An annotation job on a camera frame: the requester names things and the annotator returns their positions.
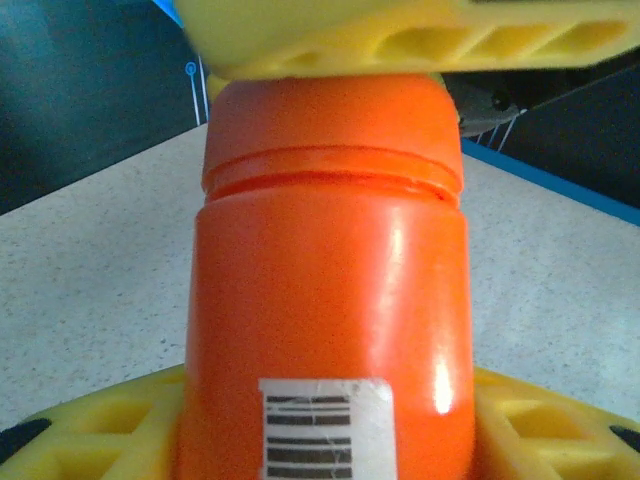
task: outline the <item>white countertop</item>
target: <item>white countertop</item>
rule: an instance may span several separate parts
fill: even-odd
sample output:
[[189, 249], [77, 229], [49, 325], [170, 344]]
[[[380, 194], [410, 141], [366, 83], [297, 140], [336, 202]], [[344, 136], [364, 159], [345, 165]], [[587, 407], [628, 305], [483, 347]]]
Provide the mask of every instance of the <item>white countertop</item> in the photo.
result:
[[[0, 428], [181, 363], [205, 127], [0, 217]], [[476, 363], [640, 418], [640, 229], [466, 159]]]

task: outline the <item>dark wall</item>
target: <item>dark wall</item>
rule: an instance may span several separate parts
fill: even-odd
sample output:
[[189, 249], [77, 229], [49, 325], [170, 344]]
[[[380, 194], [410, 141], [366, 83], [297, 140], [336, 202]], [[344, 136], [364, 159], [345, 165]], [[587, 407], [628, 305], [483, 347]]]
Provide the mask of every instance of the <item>dark wall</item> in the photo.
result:
[[0, 213], [195, 127], [189, 61], [151, 1], [0, 0]]
[[524, 114], [503, 153], [640, 208], [640, 66]]

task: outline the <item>white label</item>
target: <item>white label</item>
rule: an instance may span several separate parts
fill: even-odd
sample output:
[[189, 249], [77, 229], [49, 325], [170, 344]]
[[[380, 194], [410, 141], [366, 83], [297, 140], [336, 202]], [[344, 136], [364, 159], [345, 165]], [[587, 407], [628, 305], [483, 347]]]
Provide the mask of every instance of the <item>white label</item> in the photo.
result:
[[396, 480], [393, 392], [380, 379], [260, 380], [264, 480]]

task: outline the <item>orange bottle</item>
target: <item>orange bottle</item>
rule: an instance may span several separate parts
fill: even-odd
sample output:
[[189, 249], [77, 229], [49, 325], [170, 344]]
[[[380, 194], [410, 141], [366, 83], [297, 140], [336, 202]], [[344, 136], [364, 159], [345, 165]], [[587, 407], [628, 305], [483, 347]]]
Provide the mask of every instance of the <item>orange bottle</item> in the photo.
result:
[[229, 85], [196, 219], [176, 476], [462, 478], [456, 111], [421, 75]]

